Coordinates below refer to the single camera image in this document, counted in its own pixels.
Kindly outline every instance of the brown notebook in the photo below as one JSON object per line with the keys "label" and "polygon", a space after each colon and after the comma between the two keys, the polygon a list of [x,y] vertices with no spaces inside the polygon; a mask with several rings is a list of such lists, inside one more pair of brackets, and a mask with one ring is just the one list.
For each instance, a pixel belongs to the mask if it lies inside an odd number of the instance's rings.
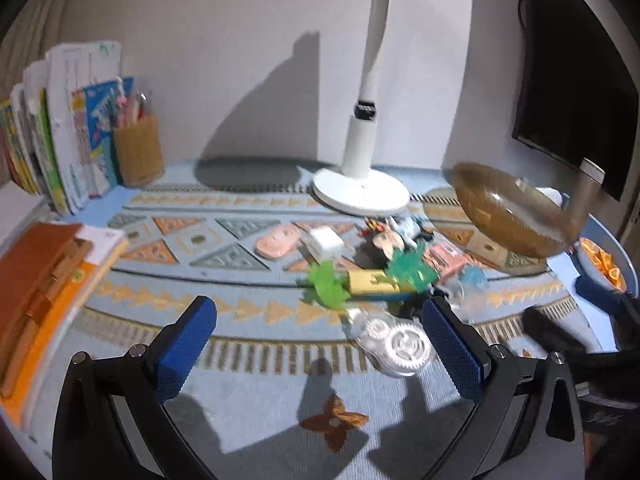
{"label": "brown notebook", "polygon": [[90,243],[74,238],[80,227],[35,223],[0,259],[0,383],[19,369],[52,300],[87,254]]}

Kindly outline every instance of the brown flower pattern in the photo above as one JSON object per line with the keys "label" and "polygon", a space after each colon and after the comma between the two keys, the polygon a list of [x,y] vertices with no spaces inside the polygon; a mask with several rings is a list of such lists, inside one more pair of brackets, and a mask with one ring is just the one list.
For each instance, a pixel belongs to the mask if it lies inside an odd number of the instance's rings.
{"label": "brown flower pattern", "polygon": [[333,394],[324,407],[324,413],[310,416],[300,426],[305,430],[324,434],[324,440],[334,452],[340,451],[347,441],[347,433],[361,428],[369,421],[367,415],[344,411],[342,399]]}

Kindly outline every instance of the desk lamp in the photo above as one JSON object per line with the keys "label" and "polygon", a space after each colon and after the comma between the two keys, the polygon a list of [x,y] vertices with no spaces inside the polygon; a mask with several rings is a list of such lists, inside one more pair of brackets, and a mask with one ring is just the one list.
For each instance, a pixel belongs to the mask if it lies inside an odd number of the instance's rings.
{"label": "desk lamp", "polygon": [[314,175],[318,198],[337,210],[359,216],[388,216],[409,202],[409,192],[399,180],[371,169],[378,129],[380,46],[388,6],[389,0],[371,0],[360,95],[349,123],[342,165]]}

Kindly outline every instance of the transparent brown bowl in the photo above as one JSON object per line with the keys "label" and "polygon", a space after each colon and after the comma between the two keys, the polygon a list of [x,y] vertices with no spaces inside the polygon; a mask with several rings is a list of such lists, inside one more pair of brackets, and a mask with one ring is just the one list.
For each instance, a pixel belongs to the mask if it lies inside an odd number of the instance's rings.
{"label": "transparent brown bowl", "polygon": [[473,162],[455,165],[447,177],[473,224],[507,250],[548,258],[577,240],[567,212],[519,178]]}

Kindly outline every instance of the blue book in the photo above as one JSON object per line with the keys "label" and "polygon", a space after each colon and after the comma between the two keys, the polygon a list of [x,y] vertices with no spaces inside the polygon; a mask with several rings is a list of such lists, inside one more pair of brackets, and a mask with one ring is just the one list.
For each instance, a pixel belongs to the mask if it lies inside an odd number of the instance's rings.
{"label": "blue book", "polygon": [[[133,78],[122,80],[128,97]],[[118,89],[117,81],[107,81],[75,90],[71,97],[80,159],[91,198],[99,198],[118,185],[118,159],[111,131],[111,105]]]}

